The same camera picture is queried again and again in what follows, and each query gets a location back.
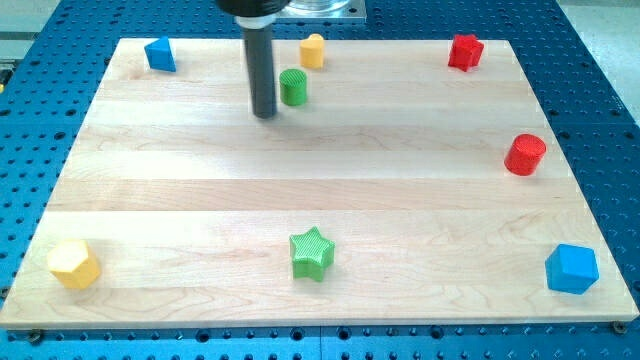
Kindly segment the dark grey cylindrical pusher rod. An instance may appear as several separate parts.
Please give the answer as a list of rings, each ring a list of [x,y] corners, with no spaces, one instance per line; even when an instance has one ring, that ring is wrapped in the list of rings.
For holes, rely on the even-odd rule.
[[[243,30],[252,112],[261,119],[277,112],[272,38],[271,25]]]

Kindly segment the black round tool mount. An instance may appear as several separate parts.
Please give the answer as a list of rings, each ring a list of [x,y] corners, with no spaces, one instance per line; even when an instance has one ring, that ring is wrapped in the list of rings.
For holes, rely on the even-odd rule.
[[[241,27],[271,25],[290,0],[215,0],[225,13],[235,17]]]

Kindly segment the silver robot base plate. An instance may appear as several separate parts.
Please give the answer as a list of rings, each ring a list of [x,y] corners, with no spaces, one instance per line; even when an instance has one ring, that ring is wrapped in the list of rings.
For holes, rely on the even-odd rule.
[[[282,23],[365,23],[365,0],[291,0],[278,14]]]

